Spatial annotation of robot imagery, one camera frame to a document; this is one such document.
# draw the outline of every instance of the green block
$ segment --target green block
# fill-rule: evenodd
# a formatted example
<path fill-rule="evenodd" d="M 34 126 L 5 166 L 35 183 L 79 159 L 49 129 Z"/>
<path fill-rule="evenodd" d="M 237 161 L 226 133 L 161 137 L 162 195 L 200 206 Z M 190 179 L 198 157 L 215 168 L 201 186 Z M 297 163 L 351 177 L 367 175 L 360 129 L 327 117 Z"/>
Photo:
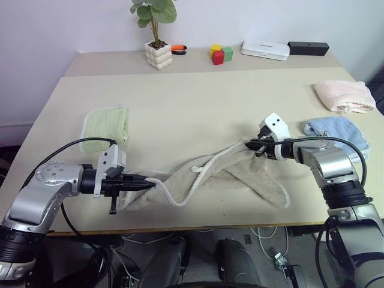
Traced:
<path fill-rule="evenodd" d="M 222 50 L 224 51 L 224 62 L 231 61 L 232 55 L 233 55 L 232 48 L 231 47 L 224 47 Z"/>

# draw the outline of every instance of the potted plant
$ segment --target potted plant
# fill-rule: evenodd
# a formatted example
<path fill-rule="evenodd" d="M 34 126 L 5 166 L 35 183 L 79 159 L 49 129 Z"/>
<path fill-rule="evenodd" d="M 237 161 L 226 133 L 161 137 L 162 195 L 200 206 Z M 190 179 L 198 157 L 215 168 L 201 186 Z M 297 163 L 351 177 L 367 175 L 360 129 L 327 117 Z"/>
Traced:
<path fill-rule="evenodd" d="M 147 62 L 158 70 L 172 63 L 171 46 L 159 39 L 158 23 L 172 23 L 177 12 L 172 0 L 132 0 L 131 13 L 137 13 L 140 28 L 151 27 L 155 40 L 145 44 Z"/>

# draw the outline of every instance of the table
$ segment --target table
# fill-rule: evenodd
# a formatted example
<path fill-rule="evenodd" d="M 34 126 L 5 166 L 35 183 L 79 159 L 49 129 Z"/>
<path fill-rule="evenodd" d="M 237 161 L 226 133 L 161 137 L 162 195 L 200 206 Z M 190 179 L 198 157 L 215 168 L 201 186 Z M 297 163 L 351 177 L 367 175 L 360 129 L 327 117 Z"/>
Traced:
<path fill-rule="evenodd" d="M 146 65 L 142 52 L 80 54 L 69 67 L 31 128 L 0 190 L 0 217 L 22 182 L 48 153 L 78 139 L 84 116 L 93 109 L 129 107 L 127 164 L 132 169 L 172 169 L 255 136 L 261 120 L 275 112 L 293 136 L 302 123 L 335 115 L 313 91 L 325 79 L 353 80 L 331 53 L 325 57 L 293 56 L 286 62 L 241 55 L 213 66 L 207 49 L 174 56 L 163 71 Z M 349 114 L 371 143 L 366 192 L 384 216 L 384 118 L 374 111 Z M 55 159 L 96 166 L 98 154 L 72 147 Z M 204 229 L 206 227 L 319 224 L 327 217 L 322 193 L 306 166 L 293 160 L 269 161 L 268 169 L 291 197 L 287 209 L 270 206 L 248 189 L 196 192 L 183 208 L 153 205 L 109 215 L 110 199 L 91 195 L 67 198 L 69 218 L 83 233 L 122 233 Z M 69 235 L 61 214 L 53 235 Z"/>

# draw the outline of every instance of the blue towel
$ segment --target blue towel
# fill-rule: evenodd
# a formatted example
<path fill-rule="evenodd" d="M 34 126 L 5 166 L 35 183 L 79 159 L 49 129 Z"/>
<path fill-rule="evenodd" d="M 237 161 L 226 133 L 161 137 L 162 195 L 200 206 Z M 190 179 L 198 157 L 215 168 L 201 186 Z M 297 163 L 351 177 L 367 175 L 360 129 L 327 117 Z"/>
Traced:
<path fill-rule="evenodd" d="M 365 140 L 360 129 L 348 118 L 332 116 L 309 120 L 304 125 L 304 133 L 308 136 L 329 136 L 347 140 L 354 144 L 368 159 L 370 145 Z M 353 163 L 359 163 L 357 153 L 348 145 L 334 141 L 336 147 L 345 151 Z"/>

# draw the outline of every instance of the toy block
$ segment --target toy block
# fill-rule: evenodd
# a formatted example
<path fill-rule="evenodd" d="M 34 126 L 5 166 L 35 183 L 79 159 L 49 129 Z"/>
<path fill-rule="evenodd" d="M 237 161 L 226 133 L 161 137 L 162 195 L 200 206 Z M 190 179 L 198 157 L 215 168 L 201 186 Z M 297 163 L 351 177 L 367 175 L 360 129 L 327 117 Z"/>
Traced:
<path fill-rule="evenodd" d="M 231 47 L 224 47 L 223 52 L 224 52 L 224 62 L 231 61 L 232 55 L 233 55 L 232 48 Z"/>
<path fill-rule="evenodd" d="M 211 48 L 211 54 L 209 54 L 209 55 L 210 55 L 211 58 L 212 58 L 213 53 L 214 53 L 215 51 L 220 51 L 220 50 L 221 50 L 221 45 L 213 44 L 213 45 L 212 45 L 212 48 Z"/>
<path fill-rule="evenodd" d="M 212 61 L 215 65 L 224 63 L 224 52 L 222 50 L 214 51 L 212 54 Z"/>

